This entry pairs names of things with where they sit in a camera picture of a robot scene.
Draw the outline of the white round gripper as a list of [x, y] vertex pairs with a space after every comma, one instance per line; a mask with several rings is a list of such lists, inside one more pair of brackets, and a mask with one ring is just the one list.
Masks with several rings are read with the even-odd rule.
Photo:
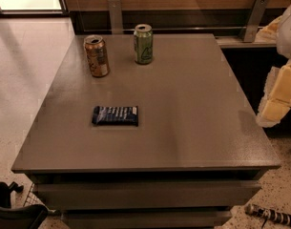
[[[281, 17], [260, 29], [255, 41], [276, 41], [278, 53], [291, 59], [291, 5]], [[280, 124], [291, 109], [291, 60], [281, 68], [271, 68], [263, 92], [256, 121], [261, 127], [271, 128]]]

